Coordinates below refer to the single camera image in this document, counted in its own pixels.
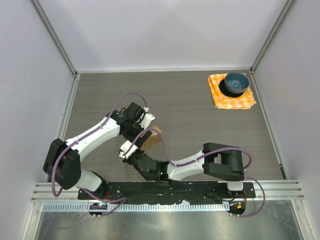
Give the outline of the brown cardboard express box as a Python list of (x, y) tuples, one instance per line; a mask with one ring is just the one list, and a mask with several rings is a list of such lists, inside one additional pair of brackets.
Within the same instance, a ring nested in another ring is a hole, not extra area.
[[(162, 130), (160, 129), (160, 127), (155, 124), (150, 126), (149, 128), (153, 128), (156, 129), (160, 134), (162, 134)], [(149, 134), (147, 132), (143, 133), (141, 135), (141, 138), (144, 138), (144, 135)], [(155, 144), (159, 143), (161, 141), (161, 138), (159, 137), (159, 134), (155, 131), (151, 131), (151, 134), (148, 135), (148, 138), (143, 142), (142, 146), (141, 146), (141, 150), (146, 151), (147, 149), (151, 148), (152, 146), (154, 146)]]

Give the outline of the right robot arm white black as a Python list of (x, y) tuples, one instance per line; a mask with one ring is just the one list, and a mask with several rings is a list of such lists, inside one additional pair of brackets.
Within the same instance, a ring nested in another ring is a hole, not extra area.
[(202, 150), (190, 157), (159, 161), (127, 141), (120, 148), (119, 157), (132, 165), (146, 181), (179, 182), (193, 175), (205, 174), (226, 181), (226, 193), (236, 198), (244, 191), (242, 152), (239, 147), (205, 143)]

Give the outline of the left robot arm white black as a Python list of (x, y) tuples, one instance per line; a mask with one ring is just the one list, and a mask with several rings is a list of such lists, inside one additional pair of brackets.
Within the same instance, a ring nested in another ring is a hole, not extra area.
[(77, 187), (89, 191), (100, 200), (107, 192), (107, 182), (95, 172), (81, 167), (82, 160), (104, 142), (123, 136), (125, 143), (120, 147), (119, 157), (128, 159), (144, 143), (141, 132), (155, 120), (147, 107), (132, 102), (129, 107), (114, 110), (95, 126), (80, 135), (61, 140), (55, 139), (48, 150), (43, 171), (54, 183), (64, 190)]

